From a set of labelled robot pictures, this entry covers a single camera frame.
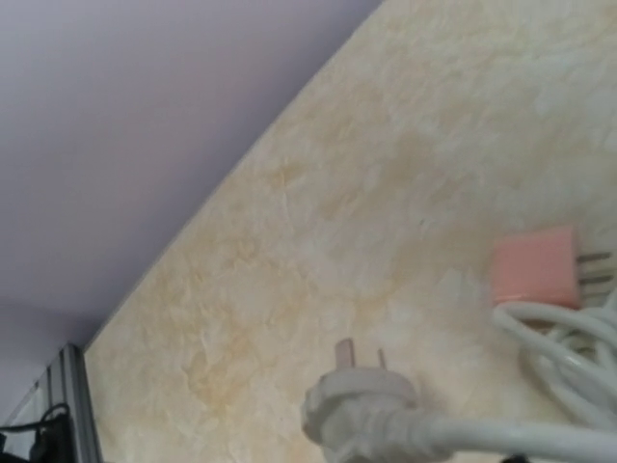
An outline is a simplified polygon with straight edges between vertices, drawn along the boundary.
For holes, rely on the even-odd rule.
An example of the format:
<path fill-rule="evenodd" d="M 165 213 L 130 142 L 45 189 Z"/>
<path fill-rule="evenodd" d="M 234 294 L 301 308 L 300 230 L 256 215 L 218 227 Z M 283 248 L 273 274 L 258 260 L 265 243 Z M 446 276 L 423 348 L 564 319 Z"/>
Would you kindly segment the pink plug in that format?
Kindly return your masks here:
<path fill-rule="evenodd" d="M 535 302 L 578 310 L 584 290 L 616 280 L 602 267 L 613 254 L 583 254 L 574 226 L 511 234 L 496 241 L 491 259 L 493 303 Z"/>

